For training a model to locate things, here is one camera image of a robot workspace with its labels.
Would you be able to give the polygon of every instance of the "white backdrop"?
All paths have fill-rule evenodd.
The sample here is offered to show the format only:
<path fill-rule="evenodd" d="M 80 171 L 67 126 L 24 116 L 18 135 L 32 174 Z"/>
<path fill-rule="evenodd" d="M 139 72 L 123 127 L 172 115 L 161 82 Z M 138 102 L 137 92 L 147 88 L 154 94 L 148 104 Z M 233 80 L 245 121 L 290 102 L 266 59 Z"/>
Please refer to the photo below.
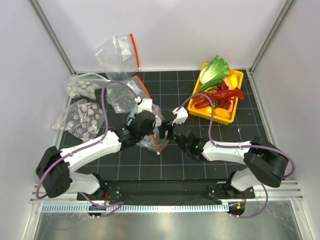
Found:
<path fill-rule="evenodd" d="M 21 240 L 70 73 L 28 1 L 0 1 L 0 36 L 0 239 Z"/>
<path fill-rule="evenodd" d="M 295 160 L 293 177 L 298 180 L 317 227 L 320 209 L 314 206 L 320 197 L 319 22 L 318 0 L 296 1 L 254 73 L 275 140 Z"/>
<path fill-rule="evenodd" d="M 95 48 L 133 33 L 141 70 L 200 69 L 216 54 L 251 67 L 285 0 L 38 0 L 76 72 L 103 72 Z"/>

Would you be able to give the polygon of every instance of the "toy lettuce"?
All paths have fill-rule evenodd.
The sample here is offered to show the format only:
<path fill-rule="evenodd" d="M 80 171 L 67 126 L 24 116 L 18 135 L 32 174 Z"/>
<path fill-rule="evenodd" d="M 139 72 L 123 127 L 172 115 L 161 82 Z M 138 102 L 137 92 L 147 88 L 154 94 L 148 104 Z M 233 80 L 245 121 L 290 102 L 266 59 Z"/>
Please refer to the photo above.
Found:
<path fill-rule="evenodd" d="M 206 84 L 215 79 L 224 79 L 230 74 L 228 63 L 216 55 L 215 58 L 200 72 L 200 82 Z"/>

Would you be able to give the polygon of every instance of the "toy lobster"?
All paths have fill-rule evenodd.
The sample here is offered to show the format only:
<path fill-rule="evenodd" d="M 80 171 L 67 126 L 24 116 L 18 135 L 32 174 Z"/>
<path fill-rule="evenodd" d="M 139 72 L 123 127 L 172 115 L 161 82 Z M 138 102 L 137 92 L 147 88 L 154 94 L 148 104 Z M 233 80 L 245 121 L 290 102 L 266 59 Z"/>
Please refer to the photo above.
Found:
<path fill-rule="evenodd" d="M 239 88 L 236 88 L 235 90 L 228 90 L 228 87 L 223 85 L 222 87 L 220 87 L 220 89 L 218 87 L 214 87 L 209 89 L 209 91 L 211 90 L 216 90 L 216 93 L 210 93 L 210 92 L 204 92 L 204 91 L 202 91 L 201 93 L 207 95 L 212 100 L 213 103 L 220 101 L 220 105 L 216 106 L 215 108 L 220 108 L 225 104 L 225 102 L 227 102 L 228 105 L 226 106 L 226 109 L 228 109 L 231 105 L 232 97 L 238 97 L 240 100 L 245 99 L 243 92 Z M 196 109 L 202 109 L 210 106 L 210 102 L 204 99 L 205 99 L 204 96 L 194 97 L 194 101 L 198 102 L 194 105 L 194 107 Z"/>

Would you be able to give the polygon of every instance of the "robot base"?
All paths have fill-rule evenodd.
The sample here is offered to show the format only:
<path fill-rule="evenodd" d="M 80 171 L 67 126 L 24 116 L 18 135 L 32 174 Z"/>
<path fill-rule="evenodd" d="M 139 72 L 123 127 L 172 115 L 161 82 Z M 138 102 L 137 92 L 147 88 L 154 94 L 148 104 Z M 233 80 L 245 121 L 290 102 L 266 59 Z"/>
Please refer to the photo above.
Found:
<path fill-rule="evenodd" d="M 106 181 L 110 203 L 123 201 L 125 205 L 172 206 L 212 205 L 218 200 L 243 199 L 243 193 L 230 196 L 225 179 L 205 180 L 134 180 Z M 253 187 L 245 191 L 247 199 L 254 199 Z M 84 198 L 78 194 L 77 200 Z"/>

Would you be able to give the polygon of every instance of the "yellow toy fruit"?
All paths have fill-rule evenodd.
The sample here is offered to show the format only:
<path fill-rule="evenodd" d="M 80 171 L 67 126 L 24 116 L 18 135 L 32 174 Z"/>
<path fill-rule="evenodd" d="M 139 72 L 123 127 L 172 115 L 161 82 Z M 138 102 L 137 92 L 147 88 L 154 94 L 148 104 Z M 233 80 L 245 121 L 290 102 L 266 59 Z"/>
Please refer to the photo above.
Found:
<path fill-rule="evenodd" d="M 204 107 L 203 111 L 207 114 L 210 114 L 210 115 L 212 114 L 212 108 L 210 106 Z"/>
<path fill-rule="evenodd" d="M 228 79 L 230 80 L 233 89 L 235 89 L 238 86 L 237 76 L 233 74 L 233 75 L 229 76 Z"/>
<path fill-rule="evenodd" d="M 230 118 L 230 113 L 228 110 L 218 107 L 214 109 L 214 115 L 223 119 L 229 119 Z"/>

